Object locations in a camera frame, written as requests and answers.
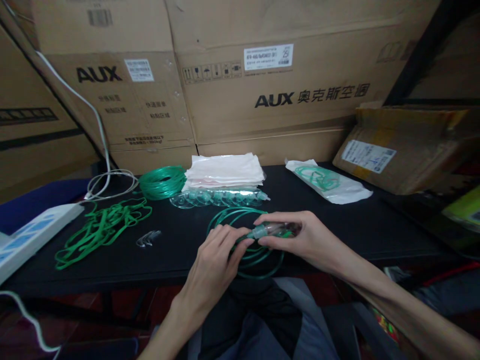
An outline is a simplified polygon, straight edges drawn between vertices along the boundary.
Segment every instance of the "finger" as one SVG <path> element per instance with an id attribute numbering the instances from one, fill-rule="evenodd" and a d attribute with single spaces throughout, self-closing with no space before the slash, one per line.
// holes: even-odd
<path id="1" fill-rule="evenodd" d="M 242 257 L 245 255 L 247 248 L 250 245 L 252 245 L 254 241 L 255 241 L 254 239 L 246 238 L 236 246 L 235 251 L 233 252 L 233 254 L 230 257 L 230 260 L 228 261 L 228 268 L 227 268 L 227 271 L 230 274 L 233 273 L 232 276 L 235 276 L 237 274 Z"/>
<path id="2" fill-rule="evenodd" d="M 230 253 L 230 250 L 233 248 L 235 243 L 239 238 L 241 238 L 244 235 L 247 235 L 249 232 L 251 232 L 250 229 L 247 229 L 246 227 L 241 227 L 239 229 L 233 229 L 230 234 L 223 240 L 223 243 L 221 244 L 220 247 L 220 252 L 226 256 Z"/>
<path id="3" fill-rule="evenodd" d="M 295 239 L 288 237 L 264 236 L 258 240 L 258 244 L 275 250 L 292 252 L 292 244 Z"/>
<path id="4" fill-rule="evenodd" d="M 274 223 L 302 223 L 302 212 L 272 212 L 269 214 L 262 214 L 253 223 L 255 226 L 263 222 Z"/>
<path id="5" fill-rule="evenodd" d="M 224 242 L 225 238 L 232 232 L 233 227 L 230 225 L 223 225 L 221 230 L 214 236 L 209 243 L 209 246 L 219 247 Z"/>
<path id="6" fill-rule="evenodd" d="M 210 244 L 213 241 L 213 239 L 215 239 L 215 237 L 219 234 L 219 232 L 222 231 L 223 228 L 224 228 L 223 225 L 217 225 L 214 229 L 210 230 L 210 233 L 208 234 L 205 242 L 203 243 L 204 247 L 207 244 Z"/>

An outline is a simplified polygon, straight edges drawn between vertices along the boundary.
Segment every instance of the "plastic bag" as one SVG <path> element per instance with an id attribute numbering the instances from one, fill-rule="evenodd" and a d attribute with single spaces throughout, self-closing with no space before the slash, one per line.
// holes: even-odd
<path id="1" fill-rule="evenodd" d="M 245 155 L 192 156 L 182 192 L 192 188 L 256 187 L 265 175 L 259 158 Z"/>
<path id="2" fill-rule="evenodd" d="M 286 160 L 285 167 L 332 204 L 355 203 L 374 193 L 358 181 L 318 166 L 313 159 Z"/>

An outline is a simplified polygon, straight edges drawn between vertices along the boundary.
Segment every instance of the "green tubing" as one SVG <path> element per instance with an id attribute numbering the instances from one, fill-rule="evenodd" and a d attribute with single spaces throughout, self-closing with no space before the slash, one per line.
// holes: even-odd
<path id="1" fill-rule="evenodd" d="M 55 268 L 57 270 L 68 268 L 100 246 L 113 244 L 126 228 L 137 225 L 152 214 L 152 208 L 146 206 L 146 203 L 147 199 L 144 197 L 129 199 L 97 211 L 95 202 L 93 210 L 85 215 L 87 218 L 85 226 L 73 234 L 66 241 L 64 248 L 55 254 Z"/>
<path id="2" fill-rule="evenodd" d="M 267 214 L 267 212 L 257 210 L 255 208 L 251 208 L 251 207 L 242 207 L 242 206 L 226 208 L 225 210 L 222 210 L 217 215 L 215 215 L 213 217 L 213 219 L 210 221 L 210 224 L 208 224 L 208 229 L 206 231 L 206 235 L 208 236 L 210 230 L 214 229 L 216 226 L 218 226 L 222 223 L 223 224 L 227 223 L 226 220 L 228 218 L 232 217 L 233 215 L 237 215 L 237 216 L 232 221 L 230 221 L 228 223 L 229 225 L 233 225 L 238 219 L 240 219 L 241 217 L 243 217 L 245 215 L 248 215 L 248 214 L 260 214 L 261 215 L 261 214 Z M 287 232 L 283 237 L 288 238 L 291 235 L 292 235 L 291 232 Z M 240 243 L 245 238 L 246 238 L 245 236 L 240 237 L 236 241 L 236 244 Z M 231 249 L 232 252 L 237 247 L 236 244 Z M 239 270 L 248 269 L 248 268 L 251 268 L 251 267 L 255 266 L 256 264 L 261 263 L 272 253 L 272 251 L 270 251 L 269 248 L 266 247 L 266 246 L 260 246 L 260 247 L 252 248 L 252 249 L 248 248 L 246 251 L 248 252 L 248 254 L 245 254 L 241 258 L 240 265 L 238 266 Z M 262 279 L 269 278 L 280 269 L 280 267 L 282 266 L 282 262 L 284 260 L 284 256 L 285 256 L 285 254 L 282 251 L 281 254 L 280 254 L 280 259 L 278 260 L 277 265 L 271 271 L 269 271 L 268 273 L 266 273 L 264 275 L 249 275 L 247 273 L 244 273 L 243 271 L 239 271 L 238 275 L 240 275 L 241 277 L 243 277 L 245 279 L 251 279 L 251 280 L 262 280 Z"/>
<path id="3" fill-rule="evenodd" d="M 311 175 L 305 174 L 305 171 L 311 171 Z M 340 186 L 340 176 L 336 172 L 320 166 L 299 166 L 295 169 L 295 173 L 323 192 Z"/>
<path id="4" fill-rule="evenodd" d="M 181 166 L 166 166 L 140 176 L 138 182 L 148 200 L 171 198 L 182 191 L 187 178 Z"/>

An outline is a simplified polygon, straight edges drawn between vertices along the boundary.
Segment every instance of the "white paper packaging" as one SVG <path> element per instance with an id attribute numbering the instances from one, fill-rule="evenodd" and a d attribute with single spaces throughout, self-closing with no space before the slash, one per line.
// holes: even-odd
<path id="1" fill-rule="evenodd" d="M 355 180 L 352 180 L 349 177 L 340 175 L 331 170 L 323 169 L 322 167 L 318 166 L 315 160 L 311 159 L 308 161 L 286 161 L 286 166 L 288 170 L 293 172 L 297 175 L 300 179 L 302 179 L 306 184 L 308 184 L 312 189 L 314 189 L 320 196 L 327 199 L 332 204 L 349 204 L 355 203 L 359 200 L 363 200 L 369 198 L 374 192 L 367 190 L 364 186 Z M 322 190 L 318 187 L 315 183 L 312 183 L 309 179 L 311 174 L 314 172 L 313 170 L 305 170 L 303 172 L 304 176 L 300 176 L 296 169 L 300 167 L 317 167 L 322 171 L 327 171 L 334 175 L 335 181 L 338 181 L 338 186 L 329 190 Z"/>

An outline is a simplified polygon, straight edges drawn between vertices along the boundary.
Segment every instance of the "hand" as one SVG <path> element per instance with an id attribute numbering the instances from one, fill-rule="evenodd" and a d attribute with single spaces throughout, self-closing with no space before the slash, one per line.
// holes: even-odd
<path id="1" fill-rule="evenodd" d="M 301 225 L 301 231 L 296 237 L 265 236 L 258 243 L 295 254 L 327 273 L 345 278 L 355 270 L 357 262 L 363 261 L 310 211 L 263 214 L 254 224 L 258 226 L 263 222 Z"/>
<path id="2" fill-rule="evenodd" d="M 244 239 L 236 246 L 230 259 L 229 254 L 236 240 L 249 232 L 244 227 L 235 229 L 229 225 L 218 225 L 198 248 L 186 283 L 172 302 L 172 307 L 181 307 L 180 312 L 196 322 L 196 327 L 202 325 L 237 275 L 240 260 L 254 240 Z"/>

